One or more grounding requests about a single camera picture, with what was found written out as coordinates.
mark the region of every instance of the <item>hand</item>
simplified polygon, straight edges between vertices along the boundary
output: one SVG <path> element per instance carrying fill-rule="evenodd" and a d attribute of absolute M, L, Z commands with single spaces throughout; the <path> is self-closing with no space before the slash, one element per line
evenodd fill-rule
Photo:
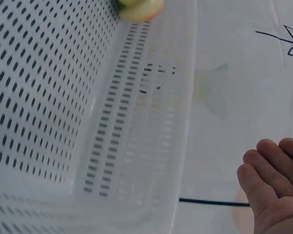
<path fill-rule="evenodd" d="M 293 234 L 293 139 L 262 140 L 243 161 L 237 174 L 254 212 L 254 234 Z"/>

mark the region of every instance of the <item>plastic basket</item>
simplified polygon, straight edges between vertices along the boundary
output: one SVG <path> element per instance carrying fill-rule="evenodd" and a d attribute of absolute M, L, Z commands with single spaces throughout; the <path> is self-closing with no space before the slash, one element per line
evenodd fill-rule
<path fill-rule="evenodd" d="M 0 0 L 0 234 L 170 233 L 196 0 Z"/>

